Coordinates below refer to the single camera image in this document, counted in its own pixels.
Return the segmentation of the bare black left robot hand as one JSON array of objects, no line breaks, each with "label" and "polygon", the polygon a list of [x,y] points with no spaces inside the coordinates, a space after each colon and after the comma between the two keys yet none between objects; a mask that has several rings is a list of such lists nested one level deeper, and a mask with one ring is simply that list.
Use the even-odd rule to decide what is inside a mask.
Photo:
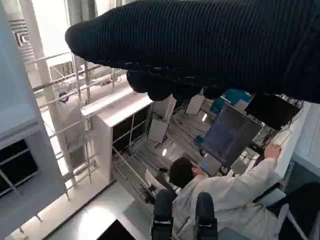
[{"label": "bare black left robot hand", "polygon": [[[162,189],[157,194],[154,203],[151,238],[153,240],[170,240],[173,233],[173,223],[172,195],[168,190]],[[197,196],[193,239],[218,239],[218,222],[215,218],[214,202],[207,192],[200,192]]]}]

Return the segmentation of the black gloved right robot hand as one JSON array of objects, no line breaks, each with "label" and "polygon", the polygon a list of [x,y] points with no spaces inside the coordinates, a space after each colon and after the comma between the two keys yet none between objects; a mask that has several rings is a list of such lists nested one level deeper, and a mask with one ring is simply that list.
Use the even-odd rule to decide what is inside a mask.
[{"label": "black gloved right robot hand", "polygon": [[229,89],[320,101],[317,0],[137,0],[69,27],[76,56],[153,101]]}]

